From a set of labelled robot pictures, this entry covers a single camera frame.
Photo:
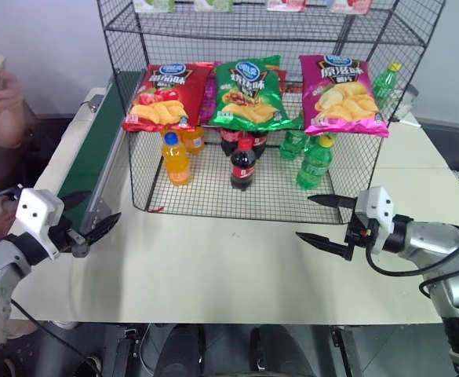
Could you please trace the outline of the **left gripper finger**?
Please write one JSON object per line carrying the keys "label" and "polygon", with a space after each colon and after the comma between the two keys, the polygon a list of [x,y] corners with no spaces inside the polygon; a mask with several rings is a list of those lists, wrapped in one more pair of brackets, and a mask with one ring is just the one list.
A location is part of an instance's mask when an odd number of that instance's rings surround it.
{"label": "left gripper finger", "polygon": [[107,235],[114,228],[121,215],[122,213],[118,212],[116,214],[109,215],[102,221],[98,222],[91,231],[84,235],[86,244],[91,247],[98,240]]}
{"label": "left gripper finger", "polygon": [[70,194],[67,194],[66,196],[63,196],[61,198],[63,204],[64,204],[64,210],[63,213],[67,213],[68,211],[76,208],[79,206],[81,203],[83,203],[86,199],[91,197],[92,192],[89,190],[82,190],[82,191],[76,191],[72,192]]}

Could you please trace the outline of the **person's bare hand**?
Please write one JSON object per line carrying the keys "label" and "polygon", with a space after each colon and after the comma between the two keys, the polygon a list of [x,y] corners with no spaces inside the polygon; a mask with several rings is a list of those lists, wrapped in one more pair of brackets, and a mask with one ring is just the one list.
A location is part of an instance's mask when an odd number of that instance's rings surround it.
{"label": "person's bare hand", "polygon": [[0,73],[0,120],[24,121],[24,97],[17,77],[8,71]]}

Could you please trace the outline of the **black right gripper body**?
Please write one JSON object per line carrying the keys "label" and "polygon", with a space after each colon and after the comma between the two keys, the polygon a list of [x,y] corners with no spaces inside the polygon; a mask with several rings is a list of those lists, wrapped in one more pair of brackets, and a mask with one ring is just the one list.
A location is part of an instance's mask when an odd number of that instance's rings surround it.
{"label": "black right gripper body", "polygon": [[344,242],[351,248],[371,248],[374,246],[376,238],[377,222],[364,216],[360,218],[355,212],[352,212]]}

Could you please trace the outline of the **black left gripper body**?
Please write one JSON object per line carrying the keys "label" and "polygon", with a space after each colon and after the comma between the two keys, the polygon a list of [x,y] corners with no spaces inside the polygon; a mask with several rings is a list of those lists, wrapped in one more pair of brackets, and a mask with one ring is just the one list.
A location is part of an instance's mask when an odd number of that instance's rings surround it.
{"label": "black left gripper body", "polygon": [[48,235],[60,253],[68,253],[75,258],[85,258],[89,253],[87,239],[72,228],[72,221],[66,217],[61,217],[57,225],[51,226]]}

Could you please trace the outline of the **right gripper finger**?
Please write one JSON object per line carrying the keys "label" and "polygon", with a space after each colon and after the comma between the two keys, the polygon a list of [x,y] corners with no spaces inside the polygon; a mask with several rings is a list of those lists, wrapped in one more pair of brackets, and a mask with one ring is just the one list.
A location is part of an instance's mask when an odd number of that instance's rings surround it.
{"label": "right gripper finger", "polygon": [[317,194],[309,196],[308,200],[324,207],[354,209],[357,198],[339,196],[335,194]]}
{"label": "right gripper finger", "polygon": [[321,251],[335,254],[342,257],[346,261],[352,260],[352,245],[334,243],[327,237],[319,236],[313,233],[296,232],[296,235],[304,242]]}

